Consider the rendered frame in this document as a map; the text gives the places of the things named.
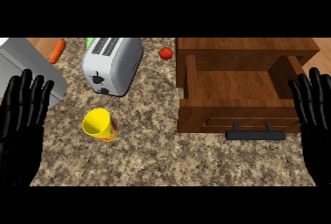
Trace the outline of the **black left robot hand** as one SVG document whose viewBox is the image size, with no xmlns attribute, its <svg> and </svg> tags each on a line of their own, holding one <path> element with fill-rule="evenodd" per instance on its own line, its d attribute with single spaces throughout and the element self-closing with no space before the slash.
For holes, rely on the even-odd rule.
<svg viewBox="0 0 331 224">
<path fill-rule="evenodd" d="M 55 82 L 26 69 L 0 104 L 0 187 L 30 186 L 42 163 L 45 120 Z"/>
</svg>

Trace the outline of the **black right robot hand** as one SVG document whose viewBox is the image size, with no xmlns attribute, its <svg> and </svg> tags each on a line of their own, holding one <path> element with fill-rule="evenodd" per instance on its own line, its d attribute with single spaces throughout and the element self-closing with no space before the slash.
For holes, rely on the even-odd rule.
<svg viewBox="0 0 331 224">
<path fill-rule="evenodd" d="M 300 122 L 305 167 L 317 186 L 331 187 L 331 76 L 317 67 L 289 81 Z"/>
</svg>

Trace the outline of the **yellow cup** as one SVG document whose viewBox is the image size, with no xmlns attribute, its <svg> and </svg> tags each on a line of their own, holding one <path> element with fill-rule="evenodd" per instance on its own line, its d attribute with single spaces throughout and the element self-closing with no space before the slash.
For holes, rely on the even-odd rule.
<svg viewBox="0 0 331 224">
<path fill-rule="evenodd" d="M 92 109 L 83 119 L 83 131 L 104 142 L 111 142 L 119 135 L 117 124 L 111 113 L 104 108 Z"/>
</svg>

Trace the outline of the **open wooden drawer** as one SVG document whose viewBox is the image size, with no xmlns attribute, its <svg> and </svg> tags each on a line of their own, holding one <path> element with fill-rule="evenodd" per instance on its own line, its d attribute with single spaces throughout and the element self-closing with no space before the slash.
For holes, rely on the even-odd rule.
<svg viewBox="0 0 331 224">
<path fill-rule="evenodd" d="M 201 71 L 197 57 L 185 63 L 178 131 L 224 133 L 271 127 L 300 131 L 289 81 L 305 72 L 297 57 L 283 56 L 266 71 Z"/>
</svg>

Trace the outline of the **orange carrot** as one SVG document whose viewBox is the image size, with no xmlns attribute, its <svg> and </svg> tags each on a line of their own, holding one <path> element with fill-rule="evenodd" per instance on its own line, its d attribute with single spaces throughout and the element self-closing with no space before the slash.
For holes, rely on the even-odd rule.
<svg viewBox="0 0 331 224">
<path fill-rule="evenodd" d="M 64 39 L 61 39 L 57 42 L 57 46 L 55 46 L 54 52 L 52 52 L 51 57 L 49 57 L 49 63 L 51 64 L 55 64 L 58 62 L 61 54 L 65 51 L 65 47 L 67 47 L 67 41 Z"/>
</svg>

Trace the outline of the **silver toaster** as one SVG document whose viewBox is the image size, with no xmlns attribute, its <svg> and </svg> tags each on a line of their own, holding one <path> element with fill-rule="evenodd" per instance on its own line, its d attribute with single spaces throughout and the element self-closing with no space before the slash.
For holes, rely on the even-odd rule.
<svg viewBox="0 0 331 224">
<path fill-rule="evenodd" d="M 94 38 L 82 60 L 82 70 L 94 91 L 123 97 L 141 65 L 141 38 Z"/>
</svg>

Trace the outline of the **wooden cabinet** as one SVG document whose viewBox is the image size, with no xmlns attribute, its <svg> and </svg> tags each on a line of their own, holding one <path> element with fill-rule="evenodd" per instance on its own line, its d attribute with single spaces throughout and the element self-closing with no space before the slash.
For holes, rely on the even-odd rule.
<svg viewBox="0 0 331 224">
<path fill-rule="evenodd" d="M 176 38 L 176 87 L 188 56 L 201 71 L 266 71 L 281 56 L 296 56 L 303 66 L 318 52 L 312 38 Z"/>
</svg>

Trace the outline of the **red tomato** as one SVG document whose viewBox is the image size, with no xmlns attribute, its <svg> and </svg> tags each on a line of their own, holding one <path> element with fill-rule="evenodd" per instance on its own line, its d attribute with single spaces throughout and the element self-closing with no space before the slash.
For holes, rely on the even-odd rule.
<svg viewBox="0 0 331 224">
<path fill-rule="evenodd" d="M 169 48 L 169 47 L 163 47 L 160 49 L 160 57 L 164 59 L 164 60 L 169 60 L 173 56 L 173 50 Z"/>
</svg>

